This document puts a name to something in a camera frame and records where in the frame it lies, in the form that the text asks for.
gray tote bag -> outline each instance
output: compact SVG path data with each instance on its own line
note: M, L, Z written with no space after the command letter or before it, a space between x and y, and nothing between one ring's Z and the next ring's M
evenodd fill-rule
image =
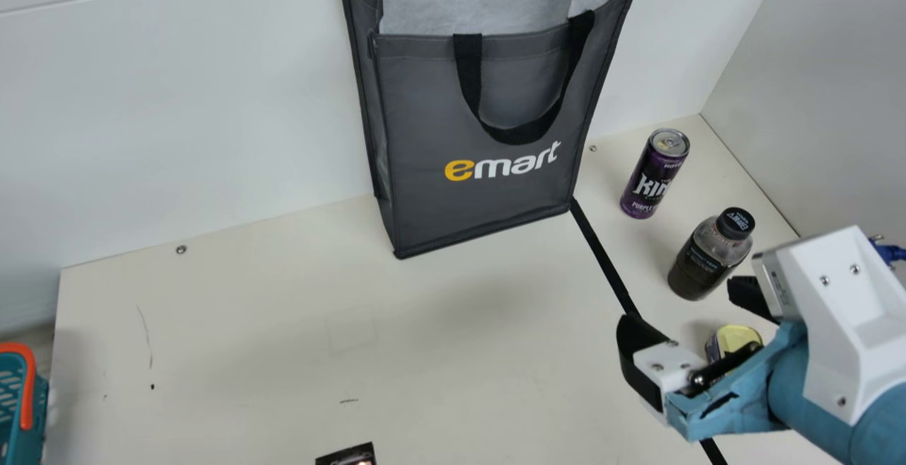
M343 0L398 258L569 210L632 0Z

purple can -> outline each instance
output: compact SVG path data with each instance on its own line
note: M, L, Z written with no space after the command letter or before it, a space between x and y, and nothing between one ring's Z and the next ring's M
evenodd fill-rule
M688 155L689 138L685 134L676 129L655 130L620 198L620 208L635 219L653 216Z

yellow lid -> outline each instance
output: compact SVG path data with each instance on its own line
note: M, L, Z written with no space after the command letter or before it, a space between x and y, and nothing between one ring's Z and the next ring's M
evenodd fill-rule
M761 335L752 327L723 326L718 329L718 345L721 346L721 357L735 352L747 345L752 340L758 345L763 345Z

black tape line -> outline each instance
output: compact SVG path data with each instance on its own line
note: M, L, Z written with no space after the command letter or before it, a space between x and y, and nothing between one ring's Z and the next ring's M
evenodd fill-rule
M595 233L592 225L588 222L585 213L582 211L582 207L575 197L570 201L569 210L570 213L573 214L575 223L579 225L579 230L582 230L585 242L588 243L589 248L592 249L593 255L598 259L598 265L601 265L601 271L604 272L604 276L607 277L607 281L611 284L611 288L614 289L614 293L617 295L617 301L619 301L620 306L624 308L624 313L638 314L638 316L641 316L638 313L638 308L635 307L635 303L632 301L632 297L629 297L629 291L626 289L626 285L620 278L620 272L617 272L614 262L612 262L611 258L607 255L607 251L605 251L604 246L601 245L601 241L598 240L598 235Z
M607 255L607 251L605 251L604 246L601 245L601 240L598 239L595 229L593 229L591 223L588 222L588 217L585 216L582 207L579 205L579 201L576 200L575 197L570 201L569 210L570 213L573 214L573 219L575 220L576 225L579 226L579 230L582 230L585 242L588 243L589 248L592 249L593 255L598 259L598 265L601 266L601 271L604 272L604 276L607 277L607 281L611 284L612 290L614 290L614 293L617 295L617 301L620 303L620 306L624 308L624 313L641 316L638 312L638 308L635 307L635 303L632 301L632 297L630 297L629 291L626 289L626 285L620 278L620 272L617 272L614 262L612 262L611 258ZM728 465L727 459L724 458L723 453L721 453L721 450L713 439L702 440L700 444L701 448L704 449L705 454L708 455L708 459L711 460L711 465Z

plastic basket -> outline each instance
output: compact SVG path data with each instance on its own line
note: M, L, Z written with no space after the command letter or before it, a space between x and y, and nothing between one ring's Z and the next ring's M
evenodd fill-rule
M47 381L25 345L0 343L0 465L38 465L45 443Z

